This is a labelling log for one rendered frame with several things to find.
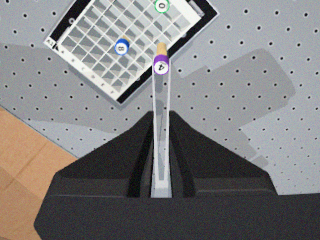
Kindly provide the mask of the violet vial numbered 4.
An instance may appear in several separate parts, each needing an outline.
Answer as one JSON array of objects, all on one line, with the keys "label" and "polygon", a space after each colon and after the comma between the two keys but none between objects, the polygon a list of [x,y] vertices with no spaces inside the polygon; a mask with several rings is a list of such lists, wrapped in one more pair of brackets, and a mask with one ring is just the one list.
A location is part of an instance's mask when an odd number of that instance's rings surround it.
[{"label": "violet vial numbered 4", "polygon": [[169,71],[169,55],[167,42],[160,40],[155,46],[154,72],[164,75]]}]

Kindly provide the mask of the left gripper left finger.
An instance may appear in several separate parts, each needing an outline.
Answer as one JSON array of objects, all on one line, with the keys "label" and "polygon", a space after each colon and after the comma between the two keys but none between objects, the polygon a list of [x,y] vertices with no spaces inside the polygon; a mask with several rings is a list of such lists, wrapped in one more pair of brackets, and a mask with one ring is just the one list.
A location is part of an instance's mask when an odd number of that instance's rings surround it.
[{"label": "left gripper left finger", "polygon": [[129,130],[57,171],[45,197],[52,193],[125,194],[139,197],[139,184],[140,197],[151,197],[153,119],[154,111],[148,111]]}]

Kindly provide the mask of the grey flat base plate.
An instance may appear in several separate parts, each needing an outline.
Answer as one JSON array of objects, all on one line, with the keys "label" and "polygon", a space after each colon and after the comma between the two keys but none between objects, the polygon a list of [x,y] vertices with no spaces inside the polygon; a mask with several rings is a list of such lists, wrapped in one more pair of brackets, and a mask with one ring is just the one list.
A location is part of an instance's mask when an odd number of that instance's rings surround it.
[{"label": "grey flat base plate", "polygon": [[[0,0],[0,107],[79,159],[153,111],[122,106],[43,42],[74,0]],[[171,58],[170,110],[267,171],[320,193],[320,0],[209,0],[220,13]]]}]

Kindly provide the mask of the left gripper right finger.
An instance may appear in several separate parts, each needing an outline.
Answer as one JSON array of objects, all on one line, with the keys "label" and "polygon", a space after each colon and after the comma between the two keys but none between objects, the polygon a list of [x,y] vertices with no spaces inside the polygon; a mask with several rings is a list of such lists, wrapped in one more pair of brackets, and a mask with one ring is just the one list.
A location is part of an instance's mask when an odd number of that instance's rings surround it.
[{"label": "left gripper right finger", "polygon": [[169,111],[169,169],[172,197],[278,195],[268,172],[196,131],[175,111]]}]

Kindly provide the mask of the blue vial with number 8 cap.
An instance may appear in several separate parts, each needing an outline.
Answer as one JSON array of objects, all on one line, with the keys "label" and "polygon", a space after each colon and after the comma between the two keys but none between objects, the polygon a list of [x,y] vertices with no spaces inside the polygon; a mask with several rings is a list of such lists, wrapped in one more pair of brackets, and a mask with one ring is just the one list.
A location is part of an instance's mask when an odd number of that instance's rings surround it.
[{"label": "blue vial with number 8 cap", "polygon": [[125,55],[129,49],[130,44],[131,41],[125,35],[122,35],[114,47],[115,52],[119,55]]}]

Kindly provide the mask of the white grid rack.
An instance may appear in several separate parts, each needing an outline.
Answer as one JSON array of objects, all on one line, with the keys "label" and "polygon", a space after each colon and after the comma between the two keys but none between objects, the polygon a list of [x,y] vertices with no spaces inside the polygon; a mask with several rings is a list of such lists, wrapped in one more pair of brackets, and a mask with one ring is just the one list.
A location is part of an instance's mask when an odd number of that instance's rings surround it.
[{"label": "white grid rack", "polygon": [[[158,41],[169,49],[201,19],[186,0],[169,0],[165,13],[156,11],[156,0],[128,1],[91,0],[53,49],[115,100],[154,63]],[[123,34],[131,41],[128,56],[114,49]]]}]

